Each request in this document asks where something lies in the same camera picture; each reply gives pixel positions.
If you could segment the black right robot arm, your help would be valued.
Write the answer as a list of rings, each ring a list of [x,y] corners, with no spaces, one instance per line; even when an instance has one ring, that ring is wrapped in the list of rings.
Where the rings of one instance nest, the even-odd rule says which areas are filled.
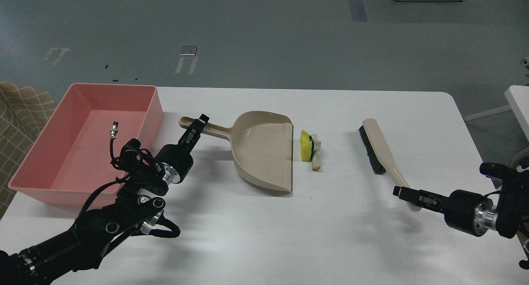
[[[509,165],[482,163],[479,171],[501,187],[490,195],[455,190],[449,196],[424,190],[395,186],[393,195],[412,206],[440,212],[448,227],[472,236],[483,236],[488,230],[511,239],[517,237],[528,254],[528,148],[523,148]]]

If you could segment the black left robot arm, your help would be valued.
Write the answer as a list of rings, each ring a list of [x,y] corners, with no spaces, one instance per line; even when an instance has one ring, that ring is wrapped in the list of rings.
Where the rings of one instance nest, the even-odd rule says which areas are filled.
[[[162,197],[187,176],[193,166],[191,151],[208,121],[204,114],[193,119],[178,143],[165,145],[156,156],[135,138],[115,156],[119,123],[114,122],[111,164],[126,175],[93,191],[66,232],[19,253],[2,251],[2,285],[49,285],[68,272],[97,269],[131,236],[177,238],[180,228],[164,216]]]

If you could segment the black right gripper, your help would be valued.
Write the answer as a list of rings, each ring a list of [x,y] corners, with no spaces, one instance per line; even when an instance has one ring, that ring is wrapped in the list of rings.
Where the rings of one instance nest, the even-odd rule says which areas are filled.
[[[425,190],[395,186],[393,195],[422,209],[440,212],[448,227],[481,237],[488,230],[496,231],[498,217],[493,201],[484,195],[455,190],[448,197]]]

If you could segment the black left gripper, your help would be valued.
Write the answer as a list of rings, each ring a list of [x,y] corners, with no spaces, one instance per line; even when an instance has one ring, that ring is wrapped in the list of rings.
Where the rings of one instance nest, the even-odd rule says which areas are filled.
[[[166,184],[181,183],[189,173],[193,166],[191,151],[200,139],[209,119],[205,114],[201,114],[196,119],[197,124],[191,124],[177,144],[163,146],[155,156],[155,159],[162,164],[165,170],[163,180]]]

